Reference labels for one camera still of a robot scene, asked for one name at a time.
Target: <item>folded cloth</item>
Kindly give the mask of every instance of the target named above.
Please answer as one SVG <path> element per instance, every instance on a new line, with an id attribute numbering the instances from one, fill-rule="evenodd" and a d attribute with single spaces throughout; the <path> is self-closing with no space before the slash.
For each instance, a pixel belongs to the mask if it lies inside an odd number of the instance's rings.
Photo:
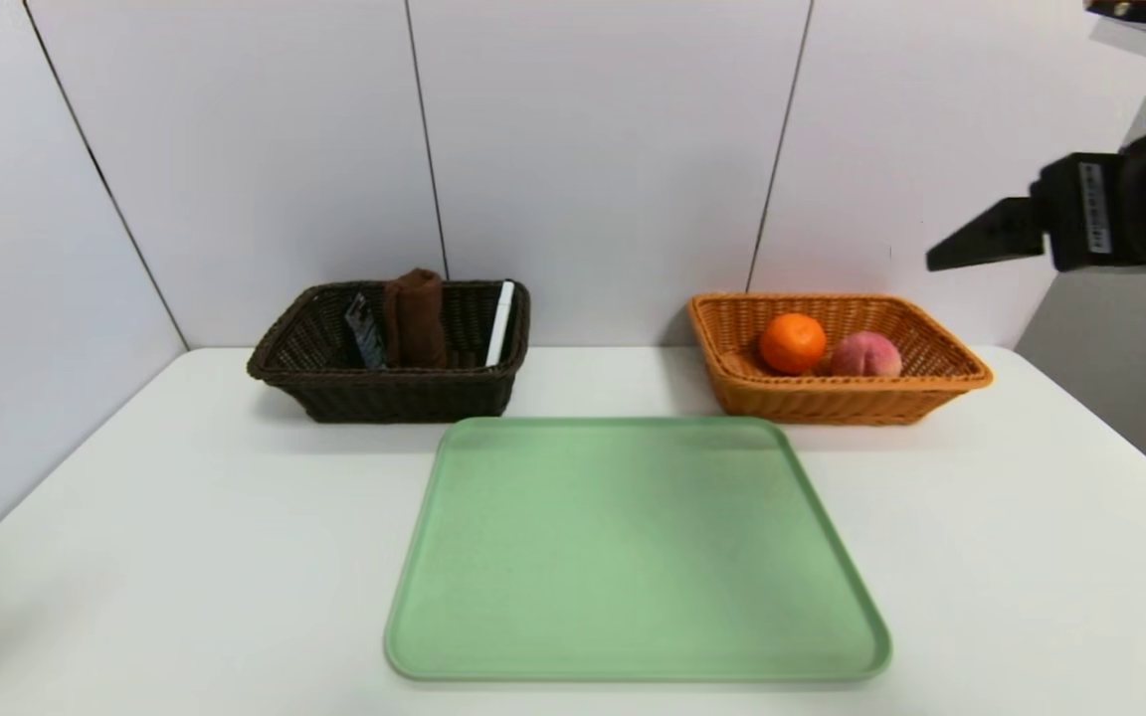
<path id="1" fill-rule="evenodd" d="M 383 317 L 387 323 L 387 367 L 444 368 L 445 326 L 441 325 L 441 276 L 414 268 L 383 286 Z"/>

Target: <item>wicker basket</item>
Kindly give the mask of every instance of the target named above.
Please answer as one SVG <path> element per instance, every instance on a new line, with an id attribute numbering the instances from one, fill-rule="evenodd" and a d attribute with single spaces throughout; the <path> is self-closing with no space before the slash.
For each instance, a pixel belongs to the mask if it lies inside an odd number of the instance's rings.
<path id="1" fill-rule="evenodd" d="M 516 283 L 501 362 L 485 368 L 502 282 L 445 282 L 447 370 L 360 367 L 344 321 L 356 291 L 383 328 L 385 282 L 313 286 L 256 346 L 245 370 L 304 404 L 319 423 L 452 423 L 501 416 L 528 349 L 528 290 Z"/>
<path id="2" fill-rule="evenodd" d="M 688 313 L 715 398 L 732 416 L 900 426 L 992 381 L 988 367 L 923 308 L 890 296 L 709 293 L 691 299 Z M 878 331 L 901 349 L 904 372 L 896 379 L 831 377 L 826 353 L 816 375 L 782 376 L 759 355 L 761 332 L 782 313 L 819 321 L 831 346 L 856 331 Z"/>

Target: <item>table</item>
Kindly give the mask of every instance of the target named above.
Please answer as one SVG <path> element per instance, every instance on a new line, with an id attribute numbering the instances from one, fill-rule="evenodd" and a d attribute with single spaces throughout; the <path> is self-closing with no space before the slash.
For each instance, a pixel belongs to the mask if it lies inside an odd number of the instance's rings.
<path id="1" fill-rule="evenodd" d="M 427 684 L 382 631 L 445 426 L 195 351 L 0 525 L 0 715 L 1146 715 L 1146 458 L 1004 349 L 917 426 L 784 426 L 890 627 L 864 684 Z M 717 412 L 692 349 L 535 348 L 510 416 Z"/>

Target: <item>label on robot arm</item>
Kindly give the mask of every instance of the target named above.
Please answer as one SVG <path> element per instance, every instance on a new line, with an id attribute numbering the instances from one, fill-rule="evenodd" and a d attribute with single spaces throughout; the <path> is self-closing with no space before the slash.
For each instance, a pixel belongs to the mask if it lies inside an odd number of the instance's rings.
<path id="1" fill-rule="evenodd" d="M 1086 245 L 1091 253 L 1113 252 L 1113 230 L 1108 223 L 1108 190 L 1105 187 L 1105 167 L 1083 162 L 1082 207 L 1086 213 Z"/>

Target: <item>white marker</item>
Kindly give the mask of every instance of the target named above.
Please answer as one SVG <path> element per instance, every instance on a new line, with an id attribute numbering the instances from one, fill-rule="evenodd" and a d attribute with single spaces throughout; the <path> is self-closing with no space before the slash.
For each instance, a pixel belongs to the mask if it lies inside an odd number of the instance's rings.
<path id="1" fill-rule="evenodd" d="M 513 293 L 516 293 L 513 283 L 501 282 L 501 296 L 497 298 L 497 312 L 494 314 L 494 330 L 489 336 L 486 368 L 495 367 L 502 357 L 502 344 L 507 340 L 507 322 L 510 321 L 510 298 Z"/>

